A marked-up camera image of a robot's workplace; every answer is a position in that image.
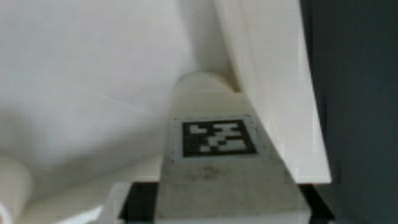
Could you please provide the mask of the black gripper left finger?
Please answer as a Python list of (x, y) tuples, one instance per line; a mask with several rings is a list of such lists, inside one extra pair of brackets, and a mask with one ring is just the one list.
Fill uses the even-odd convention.
[(158, 183), (117, 183), (99, 213), (99, 224), (154, 224)]

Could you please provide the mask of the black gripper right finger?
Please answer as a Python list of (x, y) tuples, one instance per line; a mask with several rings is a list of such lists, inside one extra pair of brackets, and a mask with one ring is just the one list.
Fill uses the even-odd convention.
[(330, 224), (334, 221), (334, 214), (314, 186), (311, 184), (302, 184), (300, 191), (311, 208), (309, 224)]

